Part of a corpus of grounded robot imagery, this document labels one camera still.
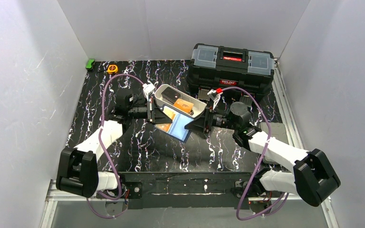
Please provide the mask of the gold credit card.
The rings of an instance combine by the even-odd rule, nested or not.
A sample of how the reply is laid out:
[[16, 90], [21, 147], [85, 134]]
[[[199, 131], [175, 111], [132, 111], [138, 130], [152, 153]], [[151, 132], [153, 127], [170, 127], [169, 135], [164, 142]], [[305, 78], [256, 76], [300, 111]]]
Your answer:
[[163, 109], [162, 109], [162, 112], [167, 116], [164, 120], [162, 120], [161, 123], [157, 123], [155, 125], [155, 127], [163, 132], [166, 132], [168, 133], [171, 128], [172, 128], [172, 125], [173, 125], [173, 120], [177, 117], [177, 113], [165, 106]]

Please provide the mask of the white oblong plastic tray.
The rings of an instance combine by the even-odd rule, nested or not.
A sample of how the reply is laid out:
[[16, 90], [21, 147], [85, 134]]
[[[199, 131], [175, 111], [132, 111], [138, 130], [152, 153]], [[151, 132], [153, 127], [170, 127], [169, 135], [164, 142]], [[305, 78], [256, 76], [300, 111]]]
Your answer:
[[167, 84], [157, 88], [154, 96], [160, 107], [167, 106], [191, 118], [197, 117], [206, 107], [206, 103]]

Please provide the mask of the blue leather card holder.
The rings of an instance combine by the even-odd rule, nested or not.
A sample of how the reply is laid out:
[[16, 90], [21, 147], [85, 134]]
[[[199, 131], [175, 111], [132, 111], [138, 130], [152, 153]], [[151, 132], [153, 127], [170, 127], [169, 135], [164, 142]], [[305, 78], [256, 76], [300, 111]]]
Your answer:
[[155, 124], [155, 128], [163, 131], [164, 133], [182, 141], [186, 142], [191, 133], [190, 130], [185, 129], [185, 126], [193, 121], [193, 118], [178, 112], [166, 105], [162, 108], [162, 111], [172, 119], [172, 123]]

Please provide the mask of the orange card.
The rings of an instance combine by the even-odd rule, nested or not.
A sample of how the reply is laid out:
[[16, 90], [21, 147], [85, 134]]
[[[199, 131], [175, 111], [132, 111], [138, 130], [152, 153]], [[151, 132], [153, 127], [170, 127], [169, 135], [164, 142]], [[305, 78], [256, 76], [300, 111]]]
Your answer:
[[189, 115], [193, 115], [194, 114], [194, 111], [193, 111], [193, 106], [194, 104], [189, 102], [189, 101], [186, 101], [186, 100], [183, 100], [183, 99], [177, 99], [176, 102], [173, 104], [174, 107], [182, 110], [183, 112], [189, 114]]

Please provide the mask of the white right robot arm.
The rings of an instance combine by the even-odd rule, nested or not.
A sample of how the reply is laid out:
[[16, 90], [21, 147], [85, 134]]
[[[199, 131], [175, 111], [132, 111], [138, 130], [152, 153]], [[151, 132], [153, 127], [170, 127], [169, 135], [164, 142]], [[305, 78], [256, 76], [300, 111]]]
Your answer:
[[237, 145], [251, 152], [264, 154], [286, 172], [263, 168], [249, 187], [258, 194], [266, 191], [287, 192], [300, 196], [317, 207], [336, 189], [341, 181], [326, 154], [319, 149], [306, 151], [288, 145], [250, 123], [251, 114], [242, 102], [234, 102], [226, 114], [206, 107], [185, 129], [208, 133], [215, 126], [233, 130]]

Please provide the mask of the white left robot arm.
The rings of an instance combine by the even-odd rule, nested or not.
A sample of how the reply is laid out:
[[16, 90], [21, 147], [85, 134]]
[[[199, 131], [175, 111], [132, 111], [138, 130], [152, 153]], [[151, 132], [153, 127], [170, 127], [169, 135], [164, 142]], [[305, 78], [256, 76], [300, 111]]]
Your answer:
[[119, 95], [115, 105], [105, 112], [103, 121], [91, 136], [73, 148], [64, 148], [60, 154], [56, 188], [82, 196], [101, 195], [115, 190], [119, 199], [125, 190], [115, 168], [99, 171], [97, 162], [102, 155], [109, 158], [107, 149], [130, 127], [132, 120], [146, 119], [152, 124], [171, 124], [172, 118], [160, 108], [154, 95], [138, 99], [133, 94]]

